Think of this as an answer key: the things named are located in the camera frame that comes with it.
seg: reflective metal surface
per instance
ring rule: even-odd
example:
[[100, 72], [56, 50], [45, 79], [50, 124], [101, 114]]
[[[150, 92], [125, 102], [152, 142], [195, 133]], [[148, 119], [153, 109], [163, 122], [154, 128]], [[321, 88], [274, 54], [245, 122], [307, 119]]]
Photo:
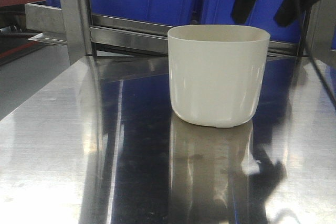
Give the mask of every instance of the reflective metal surface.
[[164, 57], [78, 61], [0, 122], [0, 223], [333, 223], [335, 111], [307, 62], [270, 59], [231, 129], [173, 114]]

